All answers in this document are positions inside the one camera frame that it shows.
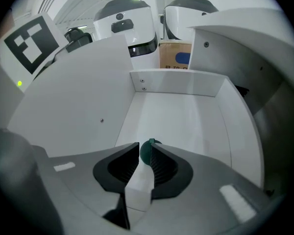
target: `black sticker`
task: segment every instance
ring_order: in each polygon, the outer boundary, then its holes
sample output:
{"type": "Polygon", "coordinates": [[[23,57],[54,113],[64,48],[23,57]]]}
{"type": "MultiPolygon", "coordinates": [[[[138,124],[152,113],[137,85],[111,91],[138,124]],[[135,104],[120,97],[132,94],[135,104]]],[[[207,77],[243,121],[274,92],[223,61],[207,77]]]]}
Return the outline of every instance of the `black sticker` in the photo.
{"type": "Polygon", "coordinates": [[[31,74],[59,47],[42,16],[14,31],[4,42],[31,74]],[[25,54],[27,48],[35,49],[36,55],[31,55],[29,59],[25,54]]]}

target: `cardboard box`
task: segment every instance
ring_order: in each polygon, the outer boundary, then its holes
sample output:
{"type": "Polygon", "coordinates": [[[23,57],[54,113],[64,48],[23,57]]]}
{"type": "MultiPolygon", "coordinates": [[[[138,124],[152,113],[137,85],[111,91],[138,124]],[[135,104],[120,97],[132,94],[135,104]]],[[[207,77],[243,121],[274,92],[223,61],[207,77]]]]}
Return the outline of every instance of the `cardboard box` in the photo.
{"type": "Polygon", "coordinates": [[[192,44],[182,40],[160,42],[161,69],[188,69],[192,44]]]}

